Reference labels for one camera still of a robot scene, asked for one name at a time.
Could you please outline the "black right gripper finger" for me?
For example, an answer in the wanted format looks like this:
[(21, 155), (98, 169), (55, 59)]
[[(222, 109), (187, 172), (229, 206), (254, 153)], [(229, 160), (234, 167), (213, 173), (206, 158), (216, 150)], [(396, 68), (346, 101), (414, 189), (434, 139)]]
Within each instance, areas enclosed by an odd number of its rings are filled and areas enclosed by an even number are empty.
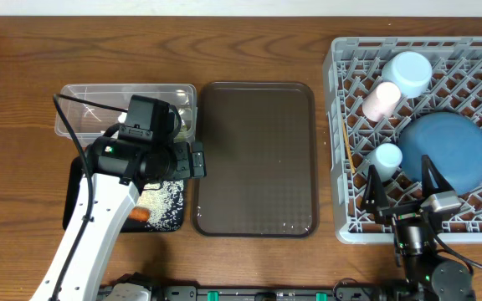
[(360, 208), (367, 213), (376, 213), (378, 210), (386, 207), (389, 207), (389, 201), (384, 191), (381, 178), (377, 172), (377, 168), (374, 165), (370, 165)]
[(422, 196), (452, 191), (453, 187), (438, 171), (428, 155), (422, 155)]

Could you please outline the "dark blue plate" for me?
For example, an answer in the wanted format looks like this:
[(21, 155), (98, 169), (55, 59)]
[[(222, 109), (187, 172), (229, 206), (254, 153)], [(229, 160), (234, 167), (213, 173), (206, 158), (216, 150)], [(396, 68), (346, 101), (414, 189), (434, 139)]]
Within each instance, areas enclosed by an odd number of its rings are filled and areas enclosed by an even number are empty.
[(402, 171), (411, 181), (421, 180), (421, 158), (427, 155), (458, 194), (482, 183), (482, 129), (462, 115), (422, 116), (401, 131), (397, 145)]

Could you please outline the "wooden chopstick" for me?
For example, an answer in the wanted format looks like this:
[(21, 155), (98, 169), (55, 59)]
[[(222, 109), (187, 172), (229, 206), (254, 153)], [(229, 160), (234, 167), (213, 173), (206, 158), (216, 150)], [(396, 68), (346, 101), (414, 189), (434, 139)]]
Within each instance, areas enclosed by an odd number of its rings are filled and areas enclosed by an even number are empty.
[(345, 143), (347, 159), (349, 160), (349, 163), (350, 163), (351, 173), (352, 173), (352, 175), (354, 175), (356, 173), (356, 167), (354, 165), (354, 160), (353, 160), (353, 156), (352, 156), (352, 153), (351, 153), (349, 137), (348, 137), (347, 129), (346, 129), (346, 122), (344, 120), (342, 120), (342, 122), (341, 122), (341, 127), (342, 127), (343, 139), (344, 139), (344, 143)]

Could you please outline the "light blue cup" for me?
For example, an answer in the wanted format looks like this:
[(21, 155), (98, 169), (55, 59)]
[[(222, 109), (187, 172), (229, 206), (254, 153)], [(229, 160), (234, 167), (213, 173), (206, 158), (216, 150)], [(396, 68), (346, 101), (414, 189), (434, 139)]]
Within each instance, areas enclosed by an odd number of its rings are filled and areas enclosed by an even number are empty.
[(403, 154), (397, 145), (384, 143), (371, 151), (365, 159), (368, 165), (374, 165), (381, 181), (388, 181), (400, 166)]

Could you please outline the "white rice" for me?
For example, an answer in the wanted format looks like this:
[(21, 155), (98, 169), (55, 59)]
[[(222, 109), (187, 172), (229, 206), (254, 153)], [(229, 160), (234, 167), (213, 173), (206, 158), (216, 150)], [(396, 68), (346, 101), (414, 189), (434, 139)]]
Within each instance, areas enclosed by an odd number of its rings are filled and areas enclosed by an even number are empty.
[(148, 184), (136, 206), (150, 213), (144, 222), (149, 232), (174, 232), (183, 224), (185, 209), (185, 181), (164, 181)]

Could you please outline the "orange carrot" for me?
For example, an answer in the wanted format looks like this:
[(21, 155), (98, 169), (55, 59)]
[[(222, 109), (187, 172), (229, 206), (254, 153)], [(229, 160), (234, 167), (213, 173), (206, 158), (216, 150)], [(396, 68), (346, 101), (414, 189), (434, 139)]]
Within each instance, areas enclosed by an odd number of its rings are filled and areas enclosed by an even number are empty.
[(135, 207), (131, 210), (129, 218), (138, 222), (147, 222), (150, 218), (151, 212), (147, 208)]

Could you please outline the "pink cup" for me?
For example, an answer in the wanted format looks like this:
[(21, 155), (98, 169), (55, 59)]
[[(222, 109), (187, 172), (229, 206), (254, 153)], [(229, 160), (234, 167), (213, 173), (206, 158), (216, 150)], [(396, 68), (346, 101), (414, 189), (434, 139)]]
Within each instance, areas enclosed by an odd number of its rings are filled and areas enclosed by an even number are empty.
[(401, 99), (401, 90), (392, 82), (381, 82), (363, 101), (363, 114), (371, 121), (378, 122), (390, 117), (397, 102)]

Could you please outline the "light blue rice bowl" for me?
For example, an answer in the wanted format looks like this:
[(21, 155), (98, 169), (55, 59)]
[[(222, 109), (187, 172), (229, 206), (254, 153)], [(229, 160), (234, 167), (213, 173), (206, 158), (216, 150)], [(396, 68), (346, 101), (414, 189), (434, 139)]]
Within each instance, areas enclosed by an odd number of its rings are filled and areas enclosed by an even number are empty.
[(409, 99), (424, 93), (433, 75), (433, 67), (421, 54), (405, 51), (390, 59), (382, 69), (382, 79), (394, 83)]

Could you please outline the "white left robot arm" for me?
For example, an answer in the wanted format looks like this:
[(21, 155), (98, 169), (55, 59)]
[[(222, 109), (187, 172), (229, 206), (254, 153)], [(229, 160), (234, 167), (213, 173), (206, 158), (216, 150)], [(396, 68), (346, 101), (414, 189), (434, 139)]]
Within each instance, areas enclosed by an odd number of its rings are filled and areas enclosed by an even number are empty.
[(93, 300), (120, 232), (173, 232), (184, 184), (205, 176), (200, 142), (151, 144), (101, 136), (74, 160), (63, 239), (35, 300)]

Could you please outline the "grey dishwasher rack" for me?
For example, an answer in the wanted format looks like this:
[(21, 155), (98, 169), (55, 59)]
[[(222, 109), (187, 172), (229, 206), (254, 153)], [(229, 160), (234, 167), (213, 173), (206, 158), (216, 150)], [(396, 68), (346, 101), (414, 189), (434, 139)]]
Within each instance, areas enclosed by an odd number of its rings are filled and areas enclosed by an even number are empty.
[[(372, 123), (362, 101), (382, 81), (384, 65), (413, 51), (433, 67), (427, 90), (399, 100), (392, 116)], [(365, 189), (365, 156), (397, 141), (417, 118), (437, 111), (461, 114), (482, 129), (482, 37), (336, 38), (323, 63), (326, 117), (330, 126), (331, 186), (336, 237), (346, 244), (390, 243), (392, 229), (376, 224), (360, 209)], [(356, 167), (352, 175), (341, 122), (346, 122)], [(447, 243), (482, 243), (482, 183), (460, 199), (459, 213), (443, 224)]]

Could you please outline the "black plastic tray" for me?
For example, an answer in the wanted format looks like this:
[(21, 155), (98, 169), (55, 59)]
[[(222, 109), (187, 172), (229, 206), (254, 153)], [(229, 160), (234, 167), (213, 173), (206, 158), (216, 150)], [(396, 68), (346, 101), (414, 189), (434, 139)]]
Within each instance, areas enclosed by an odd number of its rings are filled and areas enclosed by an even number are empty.
[[(79, 183), (84, 176), (82, 171), (82, 161), (79, 157), (73, 159), (70, 172), (69, 184), (67, 189), (67, 196), (63, 215), (63, 229), (66, 229), (70, 218), (72, 217), (75, 204), (79, 195)], [(144, 228), (144, 222), (138, 222), (128, 218), (123, 224), (121, 232), (149, 232)]]

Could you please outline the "brown serving tray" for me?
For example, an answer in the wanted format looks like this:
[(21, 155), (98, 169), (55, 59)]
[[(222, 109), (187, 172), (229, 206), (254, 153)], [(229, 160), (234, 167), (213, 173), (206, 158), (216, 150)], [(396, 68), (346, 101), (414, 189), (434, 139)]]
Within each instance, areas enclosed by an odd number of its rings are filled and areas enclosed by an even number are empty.
[(305, 238), (319, 224), (315, 97), (298, 82), (213, 82), (197, 140), (207, 175), (192, 224), (206, 237)]

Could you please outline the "clear plastic bin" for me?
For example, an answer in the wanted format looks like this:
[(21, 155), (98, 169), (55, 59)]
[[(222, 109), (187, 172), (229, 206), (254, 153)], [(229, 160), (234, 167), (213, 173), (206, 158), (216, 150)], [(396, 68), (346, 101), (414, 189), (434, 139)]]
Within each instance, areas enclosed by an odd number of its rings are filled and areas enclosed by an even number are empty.
[(138, 94), (166, 101), (177, 107), (182, 127), (175, 141), (193, 142), (197, 125), (197, 90), (191, 84), (67, 84), (61, 94), (89, 101), (81, 104), (60, 99), (59, 105), (83, 147), (93, 143), (113, 124), (122, 123), (126, 114), (100, 108), (129, 107), (131, 96)]

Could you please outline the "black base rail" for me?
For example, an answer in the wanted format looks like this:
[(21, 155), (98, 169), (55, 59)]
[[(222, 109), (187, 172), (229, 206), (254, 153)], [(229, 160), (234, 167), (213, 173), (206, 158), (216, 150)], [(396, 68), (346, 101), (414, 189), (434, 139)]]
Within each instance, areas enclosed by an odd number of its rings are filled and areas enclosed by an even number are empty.
[(119, 283), (102, 288), (97, 300), (109, 301), (360, 301), (389, 300), (382, 290), (358, 285), (325, 289), (294, 288), (197, 288), (194, 286), (143, 287)]

